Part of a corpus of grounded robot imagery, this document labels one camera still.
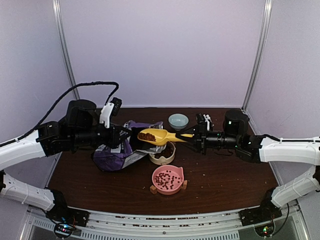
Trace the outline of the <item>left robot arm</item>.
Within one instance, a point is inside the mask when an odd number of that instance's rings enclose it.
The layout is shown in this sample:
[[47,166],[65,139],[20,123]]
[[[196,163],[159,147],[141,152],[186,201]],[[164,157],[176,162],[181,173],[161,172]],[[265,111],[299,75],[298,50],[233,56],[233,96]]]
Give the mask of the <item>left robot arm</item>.
[[61,222],[72,218],[64,195],[57,190],[38,188],[16,180],[5,169],[31,159],[50,157],[62,152],[75,153],[83,147],[105,145],[117,148],[130,130],[111,123],[120,110],[122,101],[113,98],[106,103],[97,120],[96,105],[89,100],[72,100],[66,115],[59,121],[50,121],[35,127],[26,136],[20,136],[0,145],[0,196],[52,212]]

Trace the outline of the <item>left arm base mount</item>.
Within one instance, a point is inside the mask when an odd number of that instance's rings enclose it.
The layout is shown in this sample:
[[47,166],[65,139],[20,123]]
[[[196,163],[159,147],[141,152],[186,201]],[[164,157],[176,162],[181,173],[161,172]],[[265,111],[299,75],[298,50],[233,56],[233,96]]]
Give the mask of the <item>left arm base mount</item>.
[[53,195],[53,207],[45,210],[45,216],[54,224],[53,233],[59,239],[67,239],[79,230],[77,227],[86,227],[90,213],[68,207],[62,192],[50,190]]

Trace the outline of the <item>purple puppy food bag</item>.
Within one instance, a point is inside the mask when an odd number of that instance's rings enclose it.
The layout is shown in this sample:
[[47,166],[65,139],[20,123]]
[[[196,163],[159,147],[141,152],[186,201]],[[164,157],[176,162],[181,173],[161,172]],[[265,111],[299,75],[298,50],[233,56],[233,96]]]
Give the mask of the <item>purple puppy food bag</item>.
[[147,128],[162,129],[162,121],[143,123],[130,120],[123,126],[132,131],[130,137],[115,149],[101,145],[91,154],[91,159],[98,169],[103,172],[120,171],[148,154],[157,154],[165,149],[164,146],[156,146],[145,141],[140,141],[137,137],[141,130]]

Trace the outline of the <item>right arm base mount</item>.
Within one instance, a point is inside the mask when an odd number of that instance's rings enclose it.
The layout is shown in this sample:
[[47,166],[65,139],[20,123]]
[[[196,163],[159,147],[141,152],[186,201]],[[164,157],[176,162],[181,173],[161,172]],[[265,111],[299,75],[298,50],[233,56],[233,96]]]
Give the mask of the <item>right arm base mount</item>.
[[272,190],[268,190],[258,207],[246,208],[238,212],[243,227],[254,225],[255,233],[261,238],[271,238],[276,233],[275,219],[283,214],[272,202]]

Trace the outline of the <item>yellow plastic scoop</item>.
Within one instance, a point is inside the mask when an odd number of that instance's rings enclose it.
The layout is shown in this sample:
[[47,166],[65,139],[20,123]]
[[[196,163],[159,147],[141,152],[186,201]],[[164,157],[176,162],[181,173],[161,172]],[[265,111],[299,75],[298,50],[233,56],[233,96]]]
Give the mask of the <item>yellow plastic scoop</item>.
[[155,146],[164,146],[167,142],[177,142],[176,134],[168,132],[165,129],[156,128],[146,128],[139,133],[150,133],[156,137],[156,142],[146,141],[147,143],[153,144]]

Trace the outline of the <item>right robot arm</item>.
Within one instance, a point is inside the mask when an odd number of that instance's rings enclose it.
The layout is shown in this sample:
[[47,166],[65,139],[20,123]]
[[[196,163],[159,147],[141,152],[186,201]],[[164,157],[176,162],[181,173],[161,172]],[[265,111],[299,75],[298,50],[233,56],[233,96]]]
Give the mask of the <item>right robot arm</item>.
[[223,130],[214,131],[209,115],[197,114],[197,124],[176,133],[189,142],[195,151],[205,154],[207,149],[233,150],[241,160],[249,163],[293,162],[310,164],[309,170],[284,185],[268,190],[256,210],[259,220],[268,220],[289,202],[320,190],[320,138],[278,138],[269,134],[248,134],[249,117],[231,109],[224,115]]

